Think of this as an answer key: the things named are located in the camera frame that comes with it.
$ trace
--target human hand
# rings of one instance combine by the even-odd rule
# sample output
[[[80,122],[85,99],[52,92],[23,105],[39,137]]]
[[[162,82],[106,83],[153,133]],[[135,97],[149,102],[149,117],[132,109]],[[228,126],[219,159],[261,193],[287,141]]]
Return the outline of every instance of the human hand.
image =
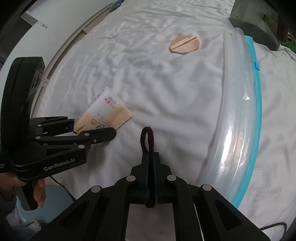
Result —
[[[0,173],[0,193],[6,200],[13,199],[15,186],[24,186],[25,182],[20,181],[12,172]],[[33,191],[34,199],[39,207],[43,207],[46,199],[45,179],[38,180]]]

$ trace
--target plastic package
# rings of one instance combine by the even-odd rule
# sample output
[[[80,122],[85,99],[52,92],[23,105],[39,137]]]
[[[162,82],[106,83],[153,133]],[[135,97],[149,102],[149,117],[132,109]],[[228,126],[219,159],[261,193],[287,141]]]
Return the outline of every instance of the plastic package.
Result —
[[[250,182],[262,120],[260,79],[243,31],[223,35],[225,79],[216,136],[198,185],[210,184],[238,207]]]
[[[124,102],[108,87],[91,102],[74,123],[74,131],[113,127],[118,129],[132,117]]]

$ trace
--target blue zipper seal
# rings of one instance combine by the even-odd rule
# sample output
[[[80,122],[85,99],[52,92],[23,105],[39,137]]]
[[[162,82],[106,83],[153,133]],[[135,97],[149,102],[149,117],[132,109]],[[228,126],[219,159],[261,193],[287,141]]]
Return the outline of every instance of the blue zipper seal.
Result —
[[[246,191],[248,189],[256,158],[259,148],[259,140],[260,140],[260,132],[261,132],[261,125],[262,125],[262,95],[261,95],[261,81],[260,81],[260,66],[257,62],[256,57],[256,51],[253,44],[253,38],[250,36],[245,36],[246,41],[248,43],[251,59],[253,61],[253,72],[254,72],[254,90],[255,90],[255,97],[256,97],[256,123],[255,123],[255,133],[254,133],[254,143],[250,155],[249,165],[246,171],[246,174],[244,176],[244,179],[241,183],[241,186],[239,188],[239,191],[237,192],[237,195],[233,201],[233,205],[238,208],[241,204]]]

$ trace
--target packaged sponge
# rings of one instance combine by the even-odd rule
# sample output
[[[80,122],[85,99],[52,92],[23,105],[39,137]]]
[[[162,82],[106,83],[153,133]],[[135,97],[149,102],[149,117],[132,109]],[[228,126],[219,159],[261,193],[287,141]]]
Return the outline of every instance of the packaged sponge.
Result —
[[[106,127],[118,129],[131,117],[132,114],[124,102],[105,87],[75,121],[74,131],[80,133]]]

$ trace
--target white wall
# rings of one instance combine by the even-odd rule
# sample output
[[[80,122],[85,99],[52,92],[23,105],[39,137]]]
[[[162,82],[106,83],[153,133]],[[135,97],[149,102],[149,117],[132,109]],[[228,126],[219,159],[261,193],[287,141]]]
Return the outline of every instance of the white wall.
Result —
[[[21,38],[0,71],[0,106],[6,78],[17,57],[42,56],[49,64],[64,42],[91,16],[112,3],[112,0],[47,0],[30,12],[46,24],[35,24]]]

